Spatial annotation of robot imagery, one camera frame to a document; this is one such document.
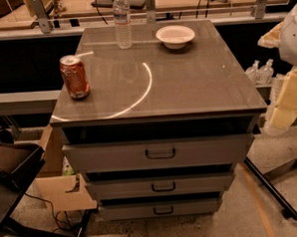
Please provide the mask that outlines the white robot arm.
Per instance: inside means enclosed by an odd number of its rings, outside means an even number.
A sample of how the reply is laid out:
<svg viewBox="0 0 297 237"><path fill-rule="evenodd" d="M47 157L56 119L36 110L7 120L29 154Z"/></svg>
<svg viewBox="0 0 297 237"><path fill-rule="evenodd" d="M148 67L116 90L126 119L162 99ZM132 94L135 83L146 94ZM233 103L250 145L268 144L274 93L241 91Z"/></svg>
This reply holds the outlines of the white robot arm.
<svg viewBox="0 0 297 237"><path fill-rule="evenodd" d="M281 23L258 40L257 45L268 49L276 47L280 59L292 65L286 76L274 80L265 116L265 132L277 135L286 132L297 118L297 3Z"/></svg>

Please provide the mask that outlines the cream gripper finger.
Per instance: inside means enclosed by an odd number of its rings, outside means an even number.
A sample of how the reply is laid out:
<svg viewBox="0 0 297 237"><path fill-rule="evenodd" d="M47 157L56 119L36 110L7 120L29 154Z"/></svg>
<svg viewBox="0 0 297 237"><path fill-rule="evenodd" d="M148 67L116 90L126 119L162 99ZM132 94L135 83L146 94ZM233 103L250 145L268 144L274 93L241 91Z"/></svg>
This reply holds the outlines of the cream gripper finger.
<svg viewBox="0 0 297 237"><path fill-rule="evenodd" d="M278 48L282 25L282 22L275 25L275 27L273 27L269 32L265 33L265 35L257 41L257 45L267 49Z"/></svg>
<svg viewBox="0 0 297 237"><path fill-rule="evenodd" d="M270 105L265 115L264 131L269 135L284 133L297 119L297 66L273 80Z"/></svg>

